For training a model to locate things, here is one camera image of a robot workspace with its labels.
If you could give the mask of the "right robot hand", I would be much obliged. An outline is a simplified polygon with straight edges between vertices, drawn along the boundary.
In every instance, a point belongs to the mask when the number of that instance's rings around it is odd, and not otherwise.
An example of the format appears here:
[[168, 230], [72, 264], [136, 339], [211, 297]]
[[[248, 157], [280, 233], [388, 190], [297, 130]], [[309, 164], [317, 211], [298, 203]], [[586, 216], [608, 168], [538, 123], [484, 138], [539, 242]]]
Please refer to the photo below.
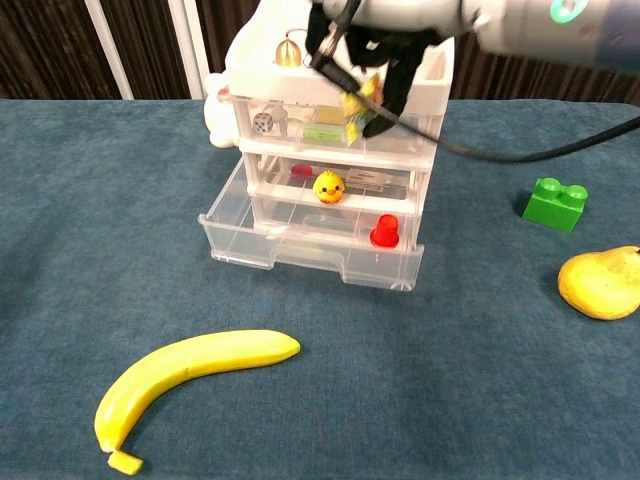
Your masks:
[[[425, 50], [471, 31], [481, 14], [470, 1], [313, 1], [305, 48], [315, 72], [373, 114], [364, 137], [399, 126], [438, 144], [438, 138], [409, 126], [400, 115]], [[387, 68], [381, 105], [366, 100], [359, 81], [335, 61], [340, 41], [353, 66]]]

